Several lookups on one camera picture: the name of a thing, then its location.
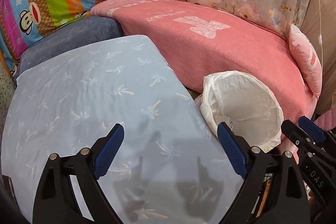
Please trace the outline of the white lined trash bin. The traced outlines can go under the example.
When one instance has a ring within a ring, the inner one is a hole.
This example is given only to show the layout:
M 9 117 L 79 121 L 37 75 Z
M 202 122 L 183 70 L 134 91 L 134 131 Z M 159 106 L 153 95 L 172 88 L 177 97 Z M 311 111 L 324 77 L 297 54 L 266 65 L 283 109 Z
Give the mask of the white lined trash bin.
M 253 75 L 240 71 L 207 75 L 195 103 L 214 135 L 226 122 L 235 135 L 264 152 L 281 143 L 282 108 L 270 88 Z

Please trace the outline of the pink patterned pillow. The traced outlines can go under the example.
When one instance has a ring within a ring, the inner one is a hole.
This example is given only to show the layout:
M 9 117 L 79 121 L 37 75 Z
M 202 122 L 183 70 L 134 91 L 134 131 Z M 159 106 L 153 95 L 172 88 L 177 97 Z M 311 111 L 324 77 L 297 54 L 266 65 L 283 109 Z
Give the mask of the pink patterned pillow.
M 315 98 L 322 92 L 322 65 L 313 44 L 294 24 L 289 28 L 289 49 Z

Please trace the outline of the light blue palm cloth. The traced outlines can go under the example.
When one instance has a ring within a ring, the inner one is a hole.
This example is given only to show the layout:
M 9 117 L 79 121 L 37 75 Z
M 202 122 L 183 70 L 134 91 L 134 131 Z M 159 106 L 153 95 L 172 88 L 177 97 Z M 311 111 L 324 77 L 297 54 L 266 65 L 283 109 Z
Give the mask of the light blue palm cloth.
M 188 91 L 142 35 L 90 44 L 19 76 L 1 161 L 28 220 L 48 156 L 74 155 L 117 123 L 125 138 L 98 182 L 123 222 L 221 221 L 242 179 Z

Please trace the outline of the pink fleece blanket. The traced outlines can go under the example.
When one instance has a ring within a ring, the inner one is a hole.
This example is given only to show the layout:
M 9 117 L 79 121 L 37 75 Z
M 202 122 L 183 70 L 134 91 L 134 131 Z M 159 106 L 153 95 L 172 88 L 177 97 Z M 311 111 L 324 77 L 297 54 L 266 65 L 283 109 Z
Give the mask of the pink fleece blanket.
M 317 100 L 288 42 L 246 20 L 176 0 L 107 0 L 92 15 L 117 20 L 125 35 L 146 35 L 188 88 L 201 92 L 211 73 L 240 71 L 266 84 L 284 117 L 311 117 Z

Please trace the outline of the blue grey pillow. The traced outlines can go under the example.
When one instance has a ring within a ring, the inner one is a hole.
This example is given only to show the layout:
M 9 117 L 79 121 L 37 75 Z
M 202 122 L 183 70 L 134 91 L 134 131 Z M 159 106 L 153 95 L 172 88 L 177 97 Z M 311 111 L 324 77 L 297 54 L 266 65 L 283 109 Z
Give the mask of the blue grey pillow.
M 46 60 L 75 48 L 123 36 L 121 24 L 103 16 L 88 16 L 49 34 L 25 50 L 15 79 L 21 73 Z

